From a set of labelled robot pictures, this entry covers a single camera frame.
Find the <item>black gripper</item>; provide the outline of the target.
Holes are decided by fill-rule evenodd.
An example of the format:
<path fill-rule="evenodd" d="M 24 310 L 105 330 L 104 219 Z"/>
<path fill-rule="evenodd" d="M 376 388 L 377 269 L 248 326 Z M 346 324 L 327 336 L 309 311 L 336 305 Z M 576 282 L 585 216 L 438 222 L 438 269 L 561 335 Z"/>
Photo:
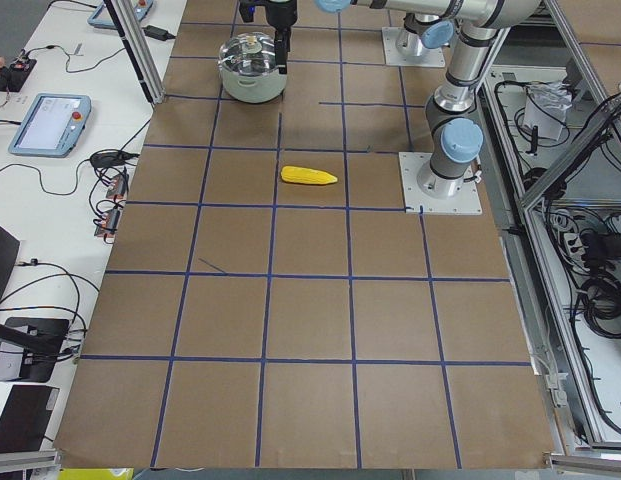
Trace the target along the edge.
<path fill-rule="evenodd" d="M 277 29 L 274 37 L 275 61 L 281 75 L 288 72 L 287 61 L 290 51 L 291 27 L 297 22 L 297 1 L 266 1 L 266 20 Z"/>

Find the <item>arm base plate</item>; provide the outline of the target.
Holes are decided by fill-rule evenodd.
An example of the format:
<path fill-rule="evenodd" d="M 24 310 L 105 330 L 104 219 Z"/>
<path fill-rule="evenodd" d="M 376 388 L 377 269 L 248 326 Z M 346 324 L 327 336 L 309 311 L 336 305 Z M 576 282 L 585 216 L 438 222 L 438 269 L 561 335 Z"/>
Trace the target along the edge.
<path fill-rule="evenodd" d="M 470 166 L 457 179 L 438 177 L 427 152 L 400 152 L 404 210 L 426 215 L 481 215 L 477 182 Z"/>
<path fill-rule="evenodd" d="M 444 68 L 441 48 L 428 49 L 421 38 L 402 27 L 382 28 L 385 64 L 389 66 Z"/>

